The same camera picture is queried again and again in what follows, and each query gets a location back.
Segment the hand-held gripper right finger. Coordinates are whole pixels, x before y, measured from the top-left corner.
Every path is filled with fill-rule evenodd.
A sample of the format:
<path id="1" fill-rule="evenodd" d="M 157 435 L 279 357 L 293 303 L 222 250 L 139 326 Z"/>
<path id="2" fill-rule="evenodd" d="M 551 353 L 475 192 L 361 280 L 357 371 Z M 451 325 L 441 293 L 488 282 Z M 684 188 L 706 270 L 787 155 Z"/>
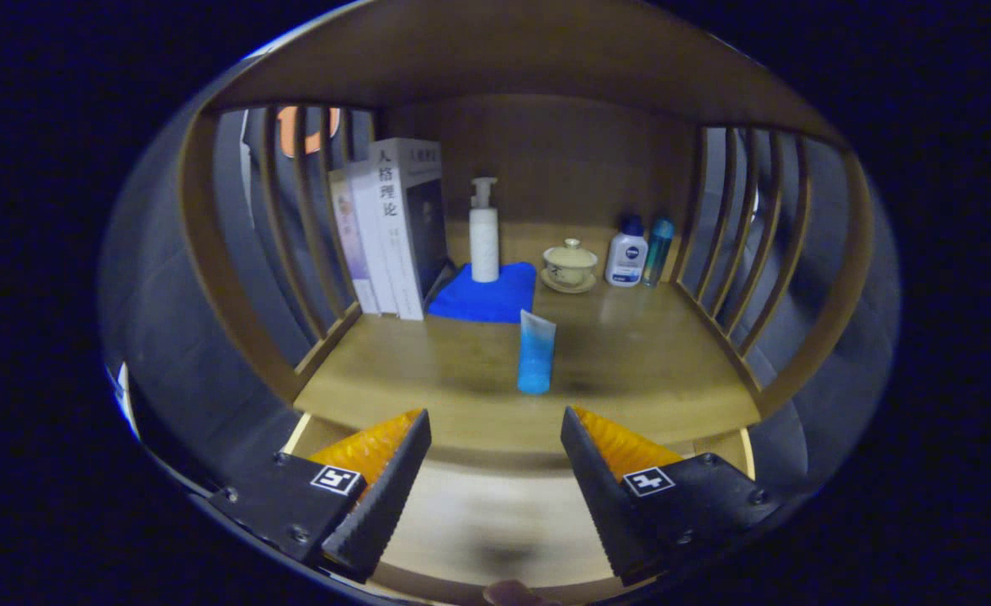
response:
<path id="1" fill-rule="evenodd" d="M 561 441 L 611 570 L 626 586 L 686 577 L 764 533 L 779 499 L 718 453 L 683 457 L 568 407 Z"/>

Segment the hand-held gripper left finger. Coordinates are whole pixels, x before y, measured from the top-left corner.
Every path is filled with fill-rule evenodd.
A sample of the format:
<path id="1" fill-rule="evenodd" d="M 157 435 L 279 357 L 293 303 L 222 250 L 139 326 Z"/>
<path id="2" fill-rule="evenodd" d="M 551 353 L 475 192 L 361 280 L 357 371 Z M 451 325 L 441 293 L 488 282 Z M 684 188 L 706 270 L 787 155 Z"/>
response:
<path id="1" fill-rule="evenodd" d="M 307 457 L 264 458 L 209 504 L 288 560 L 364 583 L 390 544 L 430 445 L 429 411 L 413 409 Z"/>

